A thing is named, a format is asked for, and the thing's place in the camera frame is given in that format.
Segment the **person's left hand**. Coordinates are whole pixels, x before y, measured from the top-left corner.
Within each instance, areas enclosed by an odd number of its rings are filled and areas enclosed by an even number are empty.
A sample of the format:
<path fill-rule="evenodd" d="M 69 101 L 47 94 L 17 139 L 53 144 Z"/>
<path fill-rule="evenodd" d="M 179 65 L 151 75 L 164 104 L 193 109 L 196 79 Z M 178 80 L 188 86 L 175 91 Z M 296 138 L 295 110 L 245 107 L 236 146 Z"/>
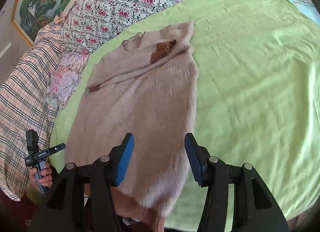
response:
<path fill-rule="evenodd" d="M 45 168 L 41 170 L 41 176 L 42 178 L 39 179 L 39 183 L 41 183 L 42 186 L 50 188 L 53 184 L 53 177 L 52 177 L 52 169 L 50 167 L 50 164 L 47 162 L 45 164 Z M 30 184 L 35 187 L 37 190 L 39 190 L 37 181 L 35 179 L 35 175 L 37 174 L 36 168 L 30 168 L 29 169 L 29 180 Z"/>

